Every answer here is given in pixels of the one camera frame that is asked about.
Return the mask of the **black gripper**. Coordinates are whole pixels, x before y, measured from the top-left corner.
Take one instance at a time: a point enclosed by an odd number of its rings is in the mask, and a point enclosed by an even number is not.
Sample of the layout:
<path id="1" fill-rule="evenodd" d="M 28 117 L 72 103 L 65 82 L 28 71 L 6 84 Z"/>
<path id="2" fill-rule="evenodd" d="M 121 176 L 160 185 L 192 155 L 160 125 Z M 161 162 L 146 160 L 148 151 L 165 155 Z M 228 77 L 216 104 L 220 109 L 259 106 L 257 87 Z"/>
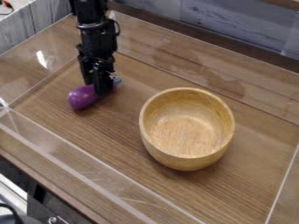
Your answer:
<path id="1" fill-rule="evenodd" d="M 80 35 L 77 59 L 84 83 L 93 83 L 96 94 L 106 95 L 114 88 L 113 72 L 109 70 L 113 69 L 113 53 L 117 51 L 118 23 L 110 18 L 77 20 L 76 28 Z"/>

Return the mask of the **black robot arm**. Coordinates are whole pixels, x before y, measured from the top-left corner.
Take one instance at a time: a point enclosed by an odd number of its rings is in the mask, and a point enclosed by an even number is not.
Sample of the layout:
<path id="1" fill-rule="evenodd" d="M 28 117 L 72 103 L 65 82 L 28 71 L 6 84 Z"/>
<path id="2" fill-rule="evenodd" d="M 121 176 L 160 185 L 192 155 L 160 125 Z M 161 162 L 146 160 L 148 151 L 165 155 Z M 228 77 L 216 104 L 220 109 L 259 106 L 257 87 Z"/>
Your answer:
<path id="1" fill-rule="evenodd" d="M 120 28 L 117 21 L 106 16 L 108 0 L 72 0 L 78 29 L 78 66 L 82 80 L 93 86 L 96 95 L 113 90 L 114 57 Z"/>

